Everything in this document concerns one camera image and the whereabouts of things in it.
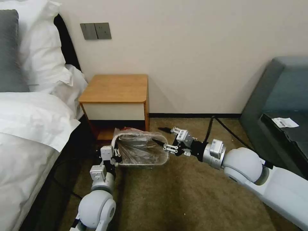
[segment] white drawer front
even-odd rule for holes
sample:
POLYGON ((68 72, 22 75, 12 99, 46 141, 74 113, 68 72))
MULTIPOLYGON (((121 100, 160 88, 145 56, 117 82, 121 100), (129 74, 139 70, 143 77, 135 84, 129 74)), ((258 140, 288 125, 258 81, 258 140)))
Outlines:
POLYGON ((83 104, 89 120, 144 120, 143 104, 83 104))

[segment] light switch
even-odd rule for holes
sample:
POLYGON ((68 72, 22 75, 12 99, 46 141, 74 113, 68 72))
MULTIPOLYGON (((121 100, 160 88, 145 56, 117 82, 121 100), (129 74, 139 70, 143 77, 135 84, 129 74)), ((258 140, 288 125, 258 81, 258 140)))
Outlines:
POLYGON ((111 39, 109 23, 95 23, 95 29, 98 39, 111 39))
POLYGON ((80 27, 85 40, 97 39, 94 23, 81 23, 80 27))

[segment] white duvet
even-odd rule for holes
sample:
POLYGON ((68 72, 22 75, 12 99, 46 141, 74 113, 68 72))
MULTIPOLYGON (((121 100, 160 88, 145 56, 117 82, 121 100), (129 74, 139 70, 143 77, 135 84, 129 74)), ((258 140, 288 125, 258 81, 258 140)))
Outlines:
POLYGON ((38 92, 0 93, 0 109, 0 229, 18 230, 79 121, 38 92))

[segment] black bed frame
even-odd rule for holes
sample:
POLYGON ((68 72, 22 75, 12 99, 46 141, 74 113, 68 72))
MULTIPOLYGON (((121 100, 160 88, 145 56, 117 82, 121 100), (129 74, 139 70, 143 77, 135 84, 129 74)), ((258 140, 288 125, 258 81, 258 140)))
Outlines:
MULTIPOLYGON (((61 50, 66 63, 74 65, 81 70, 72 40, 60 15, 55 17, 54 24, 59 30, 62 44, 61 50)), ((94 143, 94 137, 84 116, 80 119, 80 122, 81 124, 71 134, 68 143, 47 176, 44 185, 19 229, 20 231, 58 230, 70 194, 55 184, 53 176, 60 183, 72 189, 80 172, 80 166, 73 162, 70 163, 70 161, 67 161, 67 164, 62 164, 57 169, 55 169, 55 166, 62 161, 84 156, 89 153, 94 143)))

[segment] wooden tabletop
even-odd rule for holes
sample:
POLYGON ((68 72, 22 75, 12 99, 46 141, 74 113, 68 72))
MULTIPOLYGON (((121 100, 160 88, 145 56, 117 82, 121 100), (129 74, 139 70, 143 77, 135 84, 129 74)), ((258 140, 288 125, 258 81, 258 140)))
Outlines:
POLYGON ((80 103, 144 103, 148 94, 148 76, 95 75, 79 97, 80 103))

